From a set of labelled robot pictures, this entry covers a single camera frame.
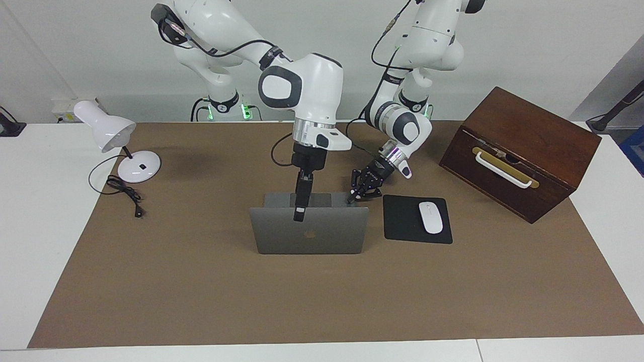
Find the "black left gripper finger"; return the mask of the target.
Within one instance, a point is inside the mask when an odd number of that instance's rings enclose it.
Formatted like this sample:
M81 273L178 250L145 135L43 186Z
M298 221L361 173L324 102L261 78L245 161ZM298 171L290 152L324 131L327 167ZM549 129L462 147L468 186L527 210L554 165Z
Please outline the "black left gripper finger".
M357 202L372 200L382 197L380 187L362 184L354 190L354 200Z
M367 190L364 188L363 172L353 169L350 179L351 188L347 196L347 203L352 204L358 200L365 199Z

